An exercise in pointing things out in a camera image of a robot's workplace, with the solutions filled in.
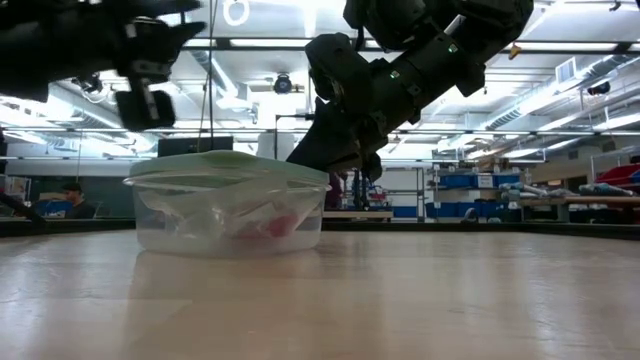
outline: desk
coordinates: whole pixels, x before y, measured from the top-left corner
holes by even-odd
[[[518,233],[323,233],[264,259],[134,232],[0,244],[3,360],[640,358],[640,246]]]

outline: fluorescent light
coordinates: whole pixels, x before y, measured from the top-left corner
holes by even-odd
[[[571,139],[571,140],[567,140],[567,141],[562,141],[562,142],[559,142],[557,144],[549,146],[547,148],[547,150],[557,150],[557,149],[563,148],[563,147],[565,147],[567,145],[571,145],[576,141],[578,141],[578,139]]]
[[[594,126],[593,130],[596,130],[596,131],[611,130],[611,129],[627,126],[629,124],[633,124],[637,121],[640,121],[640,113],[609,119],[600,125]]]
[[[552,121],[544,126],[541,126],[538,130],[539,131],[547,131],[547,130],[553,130],[555,128],[559,128],[560,126],[563,126],[565,124],[568,124],[570,122],[572,122],[573,120],[577,119],[576,116],[567,116],[564,117],[562,119],[558,119],[556,121]]]
[[[503,157],[506,158],[518,158],[518,157],[523,157],[523,156],[527,156],[527,155],[531,155],[533,153],[536,153],[540,151],[540,149],[520,149],[520,150],[514,150],[511,152],[508,152],[506,154],[503,155]]]
[[[190,47],[216,47],[217,45],[215,39],[191,39],[184,44],[184,46]]]
[[[467,155],[467,159],[477,159],[479,157],[490,156],[500,151],[500,149],[493,150],[478,150]]]
[[[305,47],[311,40],[308,39],[233,39],[232,46],[244,47]]]
[[[571,42],[517,42],[516,45],[523,51],[610,51],[615,49],[617,43],[608,42],[585,42],[585,43],[571,43]]]
[[[14,139],[24,140],[26,142],[30,142],[33,144],[45,145],[47,142],[44,141],[41,137],[35,136],[28,132],[13,132],[13,131],[5,131],[4,136],[8,136]]]
[[[539,131],[539,136],[592,136],[593,131]]]
[[[425,123],[420,125],[416,130],[454,130],[456,126],[456,124]]]
[[[41,117],[38,118],[44,121],[49,121],[49,122],[82,122],[84,121],[83,118],[81,117],[70,117],[70,118],[47,118],[47,117]]]
[[[4,128],[5,131],[37,131],[37,132],[67,132],[67,129],[61,127],[7,127]]]
[[[605,134],[611,136],[640,136],[640,131],[613,131]]]
[[[367,40],[365,46],[372,49],[381,49],[380,45],[375,40]]]
[[[529,135],[528,131],[474,131],[474,134],[478,135]]]

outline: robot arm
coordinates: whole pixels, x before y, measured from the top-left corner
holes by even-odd
[[[194,10],[198,0],[0,1],[0,93],[46,101],[48,84],[116,69],[131,92],[117,92],[129,130],[171,126],[171,98],[149,84],[169,80],[184,43],[202,22],[175,27],[154,18]]]
[[[520,36],[532,12],[532,0],[347,0],[351,27],[404,52],[368,63],[344,34],[311,41],[315,121],[287,161],[323,171],[357,167],[377,179],[376,151],[388,134],[417,123],[453,86],[464,96],[483,88],[484,63]]]

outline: green lid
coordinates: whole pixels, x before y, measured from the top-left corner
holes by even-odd
[[[134,164],[127,185],[155,183],[218,188],[258,177],[279,176],[306,185],[326,186],[325,172],[284,161],[265,159],[230,150],[167,156]]]

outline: ventilation duct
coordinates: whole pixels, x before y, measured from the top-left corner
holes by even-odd
[[[101,124],[99,128],[122,128],[120,117],[113,111],[93,104],[82,96],[65,89],[58,84],[49,85],[49,97],[64,101],[81,111],[83,118],[97,121]],[[131,144],[136,144],[138,152],[148,152],[153,149],[158,137],[149,134],[123,133]]]
[[[163,15],[160,16],[159,19],[170,26],[176,26],[182,22],[178,14]],[[185,15],[184,21],[191,22],[187,15]],[[218,106],[234,111],[257,112],[249,99],[249,87],[246,84],[238,84],[236,86],[231,78],[224,72],[218,61],[213,56],[210,57],[210,51],[190,50],[189,52],[207,73],[211,70],[211,80],[216,86],[217,93],[219,93],[222,100],[224,100],[222,104]]]
[[[546,83],[535,87],[531,91],[520,95],[509,106],[503,107],[502,109],[493,112],[487,117],[487,120],[480,127],[478,127],[478,129],[496,130],[515,119],[531,114],[536,110],[551,105],[558,100],[561,100],[562,97],[558,95],[567,93],[568,91],[573,89],[584,89],[591,87],[597,84],[598,81],[601,81],[602,78],[607,76],[612,71],[630,65],[636,60],[638,60],[638,56],[608,55],[601,60],[584,67],[582,70],[568,71],[570,70],[568,66],[575,66],[575,60],[572,59],[558,67],[556,73],[561,74],[562,76],[554,80],[549,80]],[[468,138],[461,138],[461,136],[459,135],[450,139],[448,144],[450,146],[453,146],[454,144],[456,146],[461,146],[463,145],[460,143],[462,139],[464,139],[464,141],[466,142],[472,140]]]

